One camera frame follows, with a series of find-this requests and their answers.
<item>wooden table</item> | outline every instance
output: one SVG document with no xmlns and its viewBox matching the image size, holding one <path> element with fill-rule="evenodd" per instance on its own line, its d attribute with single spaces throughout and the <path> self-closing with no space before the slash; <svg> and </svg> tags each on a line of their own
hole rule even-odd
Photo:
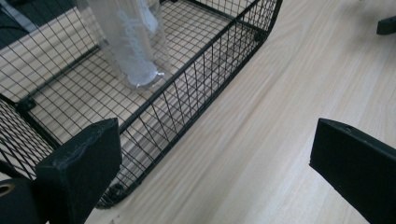
<svg viewBox="0 0 396 224">
<path fill-rule="evenodd" d="M 392 0 L 286 0 L 267 42 L 142 186 L 87 223 L 366 223 L 308 166 L 318 118 L 396 147 Z"/>
</svg>

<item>clear plastic bottle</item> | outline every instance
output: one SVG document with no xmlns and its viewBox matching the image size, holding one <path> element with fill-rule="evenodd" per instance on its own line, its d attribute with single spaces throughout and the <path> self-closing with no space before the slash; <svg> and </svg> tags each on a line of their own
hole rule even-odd
<svg viewBox="0 0 396 224">
<path fill-rule="evenodd" d="M 159 0 L 77 0 L 83 19 L 124 83 L 150 88 L 169 74 Z"/>
</svg>

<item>metal wire cage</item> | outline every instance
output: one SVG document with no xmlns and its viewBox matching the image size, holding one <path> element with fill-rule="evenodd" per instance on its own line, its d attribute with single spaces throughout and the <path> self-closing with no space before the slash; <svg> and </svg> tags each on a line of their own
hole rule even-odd
<svg viewBox="0 0 396 224">
<path fill-rule="evenodd" d="M 118 118 L 122 165 L 98 207 L 118 203 L 264 43 L 280 5 L 162 1 L 172 76 L 146 92 L 119 83 L 71 0 L 15 5 L 25 17 L 36 17 L 35 29 L 22 35 L 23 26 L 3 5 L 16 28 L 0 20 L 1 159 L 34 179 L 34 166 L 52 150 L 93 122 Z M 48 16 L 53 19 L 43 22 Z M 10 36 L 17 40 L 8 41 Z"/>
</svg>

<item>light wood surface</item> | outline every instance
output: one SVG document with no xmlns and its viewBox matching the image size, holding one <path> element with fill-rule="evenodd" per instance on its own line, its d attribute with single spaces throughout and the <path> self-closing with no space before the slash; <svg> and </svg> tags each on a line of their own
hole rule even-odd
<svg viewBox="0 0 396 224">
<path fill-rule="evenodd" d="M 366 223 L 308 166 L 318 118 L 396 147 L 396 2 L 286 0 L 267 42 L 148 176 L 87 223 Z"/>
</svg>

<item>black object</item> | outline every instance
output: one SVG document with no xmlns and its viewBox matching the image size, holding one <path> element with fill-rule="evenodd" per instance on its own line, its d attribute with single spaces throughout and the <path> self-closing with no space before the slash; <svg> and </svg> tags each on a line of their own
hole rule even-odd
<svg viewBox="0 0 396 224">
<path fill-rule="evenodd" d="M 51 223 L 84 223 L 120 170 L 116 119 L 94 123 L 36 167 L 36 187 L 45 192 Z"/>
<path fill-rule="evenodd" d="M 370 223 L 396 223 L 396 149 L 344 123 L 319 119 L 310 166 Z"/>
<path fill-rule="evenodd" d="M 0 181 L 0 223 L 44 224 L 45 214 L 43 206 L 35 198 L 31 180 Z"/>
<path fill-rule="evenodd" d="M 58 10 L 50 4 L 70 5 L 72 0 L 41 2 L 33 1 L 20 12 L 43 8 L 29 13 L 46 16 Z M 0 74 L 5 76 L 0 93 L 17 104 L 0 115 L 7 125 L 0 126 L 4 139 L 17 136 L 1 146 L 7 152 L 4 160 L 11 158 L 9 163 L 18 172 L 34 178 L 41 154 L 47 155 L 94 121 L 118 118 L 122 166 L 98 206 L 116 204 L 142 183 L 265 42 L 282 0 L 161 2 L 172 76 L 155 90 L 135 92 L 118 82 L 73 13 L 75 8 L 56 26 L 70 34 L 39 29 L 43 35 L 32 45 L 20 43 L 18 50 L 0 55 Z M 0 101 L 0 110 L 1 106 L 6 107 Z M 26 121 L 26 128 L 15 128 Z M 32 127 L 35 131 L 23 131 Z"/>
<path fill-rule="evenodd" d="M 96 122 L 42 160 L 34 181 L 0 182 L 0 223 L 84 223 L 120 170 L 118 128 Z"/>
<path fill-rule="evenodd" d="M 378 35 L 391 35 L 396 33 L 396 16 L 378 22 L 376 27 Z"/>
<path fill-rule="evenodd" d="M 4 175 L 8 175 L 11 178 L 26 178 L 26 176 L 16 171 L 12 166 L 4 161 L 0 161 L 0 172 Z"/>
</svg>

